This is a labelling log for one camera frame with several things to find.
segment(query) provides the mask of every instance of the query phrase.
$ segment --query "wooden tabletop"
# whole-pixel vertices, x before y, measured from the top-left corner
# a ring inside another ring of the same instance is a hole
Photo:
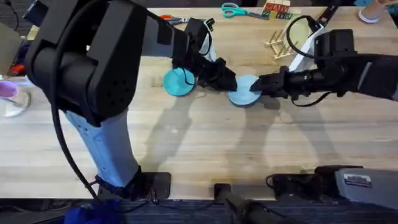
[[[317,18],[324,8],[294,10]],[[398,54],[398,30],[389,15],[367,25],[358,20],[358,10],[339,8],[327,28],[353,29],[359,53]],[[208,8],[151,11],[214,17],[216,52],[238,75],[275,72],[292,61],[274,61],[262,45],[286,21],[226,19],[221,9]],[[171,198],[212,198],[213,184],[226,182],[243,197],[270,199],[272,192],[264,184],[267,175],[311,172],[326,164],[398,170],[398,103],[347,94],[342,99],[330,96],[311,108],[264,98],[244,109],[233,106],[225,93],[201,88],[176,98],[161,87],[170,62],[142,58],[128,126],[142,168],[172,174]],[[31,92],[32,105],[26,113],[0,119],[0,197],[90,198],[60,150],[47,99],[36,88]],[[63,116],[62,124],[78,166],[93,180],[96,168],[87,148]]]

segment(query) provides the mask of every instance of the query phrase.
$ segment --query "label sticker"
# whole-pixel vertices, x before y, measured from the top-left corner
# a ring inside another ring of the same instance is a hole
[[[368,175],[344,174],[344,182],[346,185],[372,188],[372,180]]]

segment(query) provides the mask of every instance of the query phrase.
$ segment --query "floor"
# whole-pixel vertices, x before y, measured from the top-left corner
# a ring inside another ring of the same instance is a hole
[[[147,7],[218,7],[224,0],[136,0]],[[265,0],[259,0],[258,5],[263,5]],[[293,6],[309,6],[314,0],[292,0]],[[30,0],[13,0],[18,15],[23,15],[29,7]],[[52,0],[42,0],[50,5]],[[0,5],[0,22],[14,27],[15,17],[11,10],[5,5]],[[18,32],[26,35],[31,25],[20,18]],[[123,202],[123,208],[135,206],[138,202]],[[168,201],[166,202],[174,207],[195,208],[196,206],[206,204],[206,201]],[[304,223],[398,223],[398,212],[375,205],[365,205],[360,203],[338,204],[338,203],[288,203],[288,202],[267,202],[267,206],[284,213],[285,215],[300,220]],[[18,213],[10,214],[0,212],[0,220],[4,223],[33,223],[33,220],[43,219],[43,217],[52,218],[57,214],[54,212],[42,213]],[[183,212],[180,210],[170,210],[156,205],[148,205],[133,213],[124,216],[126,223],[226,223],[228,216],[222,205],[211,207],[208,210],[200,212]]]

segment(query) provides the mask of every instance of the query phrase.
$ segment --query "black cable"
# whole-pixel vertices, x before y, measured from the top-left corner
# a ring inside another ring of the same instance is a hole
[[[329,59],[330,57],[315,57],[314,55],[310,55],[310,54],[304,53],[304,52],[302,52],[300,49],[298,49],[298,48],[293,44],[292,39],[290,38],[290,30],[291,30],[292,26],[293,26],[297,21],[299,21],[299,20],[301,20],[301,19],[307,19],[308,23],[313,23],[313,22],[317,23],[317,22],[315,21],[315,19],[313,19],[311,16],[303,15],[303,16],[299,16],[299,17],[295,18],[295,19],[289,24],[289,26],[288,26],[287,29],[286,29],[286,40],[287,40],[287,43],[289,43],[290,47],[291,47],[295,52],[297,52],[297,53],[300,54],[300,55],[303,55],[304,57],[308,57],[308,58],[312,58],[312,59],[317,59],[317,60]]]
[[[326,92],[324,93],[321,97],[319,97],[317,100],[315,100],[312,103],[306,104],[306,105],[298,105],[296,103],[294,103],[294,100],[292,99],[292,103],[294,104],[294,106],[298,106],[298,107],[309,107],[309,106],[314,106],[319,104],[322,100],[324,100],[331,92]]]
[[[3,2],[3,3],[6,5],[6,6],[10,7],[10,9],[11,9],[12,13],[15,15],[15,18],[16,18],[16,22],[17,22],[17,24],[16,24],[16,26],[15,26],[14,30],[16,31],[16,30],[18,29],[18,27],[19,27],[19,18],[18,18],[18,13],[17,13],[17,11],[15,11],[15,9],[14,9],[14,7],[12,6],[12,4],[11,4],[11,1],[10,1],[10,0],[2,0],[2,2]]]
[[[188,82],[188,80],[187,80],[187,73],[185,72],[185,68],[181,68],[181,69],[182,69],[183,72],[184,72],[185,84],[191,85],[191,86],[195,85],[195,84],[192,84],[192,83],[189,83],[189,82]]]
[[[76,13],[75,16],[73,16],[73,18],[71,19],[71,21],[65,28],[65,31],[64,31],[63,35],[61,36],[61,39],[60,39],[60,41],[57,45],[57,48],[55,50],[55,57],[54,57],[53,65],[52,65],[52,77],[51,77],[51,82],[50,82],[51,83],[50,84],[50,102],[51,102],[52,120],[53,120],[53,124],[54,124],[54,128],[55,128],[55,132],[57,134],[58,141],[61,145],[62,152],[64,153],[65,158],[67,159],[72,170],[78,176],[78,178],[83,183],[83,185],[87,188],[87,190],[89,191],[91,196],[94,198],[95,202],[97,202],[98,204],[102,205],[103,207],[105,207],[113,212],[127,213],[132,210],[143,207],[148,202],[144,202],[143,204],[138,205],[135,209],[132,208],[132,209],[126,210],[126,211],[113,210],[112,208],[109,208],[106,205],[104,205],[104,203],[98,198],[97,194],[91,187],[90,183],[86,180],[85,176],[81,173],[80,169],[76,165],[76,162],[73,160],[72,155],[70,154],[69,148],[68,148],[66,140],[65,140],[65,136],[63,135],[62,126],[61,126],[61,122],[60,122],[60,116],[59,116],[59,112],[58,112],[58,106],[57,106],[57,103],[58,103],[58,98],[57,98],[58,73],[60,70],[63,53],[67,46],[67,41],[70,38],[75,25],[81,20],[81,18],[85,14],[88,11],[90,11],[91,9],[93,9],[94,7],[98,6],[99,4],[106,4],[106,2],[108,2],[108,0],[90,1],[89,3],[84,5]]]
[[[266,177],[266,184],[270,189],[274,189],[274,186],[269,183],[269,179],[273,178],[273,174]]]

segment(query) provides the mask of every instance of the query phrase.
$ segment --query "teal plate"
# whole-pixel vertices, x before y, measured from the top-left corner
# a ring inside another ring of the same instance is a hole
[[[184,96],[193,90],[195,77],[192,72],[182,68],[170,70],[163,77],[163,88],[172,96]]]
[[[254,75],[243,75],[236,79],[238,87],[236,91],[229,91],[229,100],[238,106],[246,106],[254,103],[261,96],[261,91],[250,91],[251,85],[256,82],[259,78]]]

